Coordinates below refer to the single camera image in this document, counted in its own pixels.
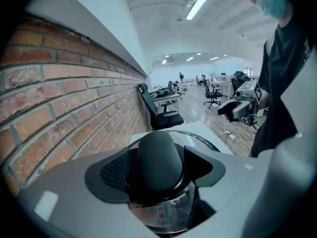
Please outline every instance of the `wheeled chair base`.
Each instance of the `wheeled chair base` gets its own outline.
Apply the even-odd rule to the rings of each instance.
[[[220,105],[221,105],[221,104],[220,104],[220,102],[221,102],[221,101],[215,101],[215,100],[212,100],[212,101],[207,101],[207,102],[204,102],[204,104],[205,104],[205,103],[210,103],[210,105],[209,105],[209,107],[208,107],[208,108],[210,109],[210,107],[211,107],[211,106],[212,106],[212,104],[214,104],[214,103],[220,106]]]

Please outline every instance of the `ceiling light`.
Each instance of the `ceiling light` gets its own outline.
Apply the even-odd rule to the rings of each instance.
[[[187,20],[192,20],[196,13],[199,11],[199,9],[203,6],[203,4],[206,2],[206,0],[197,0],[194,4],[194,6],[191,8],[191,10],[189,11],[186,19]]]

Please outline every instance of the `person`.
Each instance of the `person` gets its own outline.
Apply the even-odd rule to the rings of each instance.
[[[179,87],[178,87],[178,81],[176,80],[174,83],[173,83],[173,86],[172,86],[172,88],[173,88],[173,91],[174,92],[177,92],[177,91],[179,91]]]
[[[263,63],[258,80],[262,89],[259,109],[268,107],[268,112],[251,149],[251,156],[257,157],[260,152],[275,148],[281,141],[297,133],[281,95],[306,62],[311,47],[302,21],[288,0],[248,1],[257,6],[264,15],[278,21],[272,37],[264,44]]]
[[[184,80],[184,75],[180,72],[178,78],[180,78],[180,81],[183,81]]]

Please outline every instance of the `office chair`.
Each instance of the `office chair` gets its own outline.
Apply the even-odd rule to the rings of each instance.
[[[183,118],[176,110],[166,112],[166,107],[171,105],[172,102],[164,103],[161,107],[164,107],[164,113],[157,114],[157,107],[155,106],[151,96],[148,92],[148,86],[146,84],[138,84],[138,91],[147,106],[151,115],[151,126],[154,130],[171,128],[176,125],[184,123]]]
[[[204,86],[205,86],[205,89],[206,89],[205,97],[207,99],[211,99],[211,101],[204,102],[204,104],[210,103],[210,105],[208,107],[209,109],[212,106],[212,104],[214,104],[214,103],[217,104],[217,105],[220,105],[221,101],[215,101],[217,99],[217,97],[221,97],[222,96],[222,93],[218,92],[219,89],[215,89],[217,86],[216,85],[211,86],[212,87],[212,92],[210,92],[206,80],[204,80]]]
[[[236,94],[236,91],[240,86],[244,84],[244,82],[250,81],[251,79],[243,74],[243,76],[239,76],[238,73],[236,73],[236,77],[231,78],[231,83],[233,86],[233,95],[232,97]]]

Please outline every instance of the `white desk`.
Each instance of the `white desk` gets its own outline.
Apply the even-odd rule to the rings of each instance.
[[[179,106],[178,106],[178,99],[180,98],[180,95],[178,93],[174,93],[172,95],[167,95],[164,97],[158,97],[158,98],[153,98],[153,102],[166,102],[166,101],[172,101],[176,100],[177,101],[177,111],[179,111]]]
[[[228,100],[230,101],[230,97],[233,95],[233,86],[231,82],[214,81],[212,84],[220,85],[220,92],[223,95],[227,95]]]
[[[233,153],[229,150],[229,148],[201,121],[182,124],[182,125],[174,126],[172,128],[162,129],[162,130],[180,130],[180,131],[191,132],[193,134],[196,134],[208,140],[211,144],[217,147],[221,153],[233,155]],[[139,138],[145,136],[148,133],[149,132],[132,135],[129,144],[133,143],[134,141],[138,140]]]

